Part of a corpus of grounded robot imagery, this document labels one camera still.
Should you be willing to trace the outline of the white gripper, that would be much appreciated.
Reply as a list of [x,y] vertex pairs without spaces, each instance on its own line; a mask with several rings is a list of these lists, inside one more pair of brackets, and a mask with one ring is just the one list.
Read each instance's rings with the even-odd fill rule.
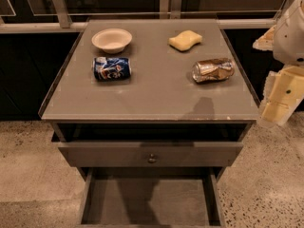
[[269,72],[259,106],[261,126],[282,126],[304,99],[304,0],[294,0],[253,48],[273,51],[285,64],[279,72]]

